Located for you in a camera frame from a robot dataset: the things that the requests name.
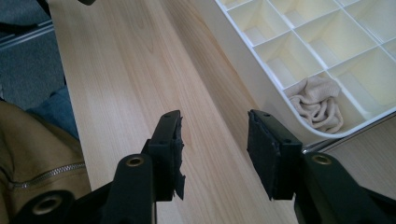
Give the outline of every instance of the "jeans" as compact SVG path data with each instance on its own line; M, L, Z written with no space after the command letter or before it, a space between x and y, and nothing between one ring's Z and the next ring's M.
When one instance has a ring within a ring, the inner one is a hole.
M38 115L46 122L65 130L79 140L67 86L53 92L48 100L38 107L26 110L26 112Z

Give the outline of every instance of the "floor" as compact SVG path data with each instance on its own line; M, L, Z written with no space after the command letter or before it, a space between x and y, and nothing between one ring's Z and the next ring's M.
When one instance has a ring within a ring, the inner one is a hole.
M35 107L64 85L50 17L35 0L0 0L0 12L0 22L46 27L24 35L0 32L0 96L22 109Z

